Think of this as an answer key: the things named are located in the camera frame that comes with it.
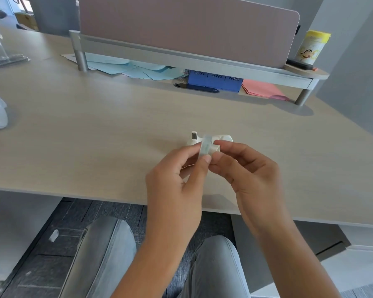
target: pink paper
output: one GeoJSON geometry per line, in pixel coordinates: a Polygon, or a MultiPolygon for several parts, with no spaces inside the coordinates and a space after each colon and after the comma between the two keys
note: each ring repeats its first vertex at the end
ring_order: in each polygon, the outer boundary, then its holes
{"type": "Polygon", "coordinates": [[[289,98],[284,96],[282,91],[271,83],[263,83],[261,81],[244,79],[242,87],[244,88],[246,93],[250,95],[289,101],[289,98]]]}

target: cardboard box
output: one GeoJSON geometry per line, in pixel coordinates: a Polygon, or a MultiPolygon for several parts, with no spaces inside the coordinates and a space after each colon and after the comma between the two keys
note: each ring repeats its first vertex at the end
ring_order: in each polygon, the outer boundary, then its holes
{"type": "Polygon", "coordinates": [[[15,16],[17,17],[17,21],[19,24],[23,24],[26,27],[29,27],[36,31],[39,30],[39,28],[37,27],[37,23],[36,23],[34,15],[28,14],[28,13],[17,12],[15,13],[15,16]]]}

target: floor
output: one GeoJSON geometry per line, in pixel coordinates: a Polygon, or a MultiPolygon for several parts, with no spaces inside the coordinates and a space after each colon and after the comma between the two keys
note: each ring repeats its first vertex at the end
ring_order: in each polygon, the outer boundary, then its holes
{"type": "MultiPolygon", "coordinates": [[[[70,268],[82,230],[101,216],[124,219],[130,225],[137,247],[144,240],[147,207],[122,203],[64,198],[6,281],[0,281],[0,298],[57,298],[70,268]],[[54,242],[48,238],[58,229],[54,242]]],[[[202,221],[189,243],[164,298],[176,297],[182,289],[193,251],[205,239],[224,235],[232,242],[231,217],[203,212],[202,221]]],[[[373,285],[342,293],[344,298],[373,298],[373,285]]]]}

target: light blue jeans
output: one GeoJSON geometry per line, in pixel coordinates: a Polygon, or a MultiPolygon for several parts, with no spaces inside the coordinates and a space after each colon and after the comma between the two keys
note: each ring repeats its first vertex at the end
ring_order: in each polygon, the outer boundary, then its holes
{"type": "MultiPolygon", "coordinates": [[[[113,217],[94,221],[82,235],[59,298],[109,298],[136,251],[125,221],[113,217]]],[[[179,294],[179,298],[210,297],[250,298],[236,248],[223,236],[207,238],[195,251],[179,294]]]]}

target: metal post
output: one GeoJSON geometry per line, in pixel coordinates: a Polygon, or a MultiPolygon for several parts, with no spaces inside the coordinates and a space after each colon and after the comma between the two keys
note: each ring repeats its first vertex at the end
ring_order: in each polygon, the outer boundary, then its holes
{"type": "Polygon", "coordinates": [[[298,96],[297,100],[294,102],[295,105],[302,106],[304,105],[305,101],[309,98],[309,95],[311,94],[312,90],[315,88],[315,86],[318,84],[318,79],[313,79],[311,83],[309,84],[307,89],[303,89],[298,96]]]}
{"type": "Polygon", "coordinates": [[[72,42],[73,50],[75,52],[76,62],[78,64],[79,71],[87,72],[88,64],[86,54],[81,48],[80,42],[80,31],[69,30],[70,40],[72,42]]]}

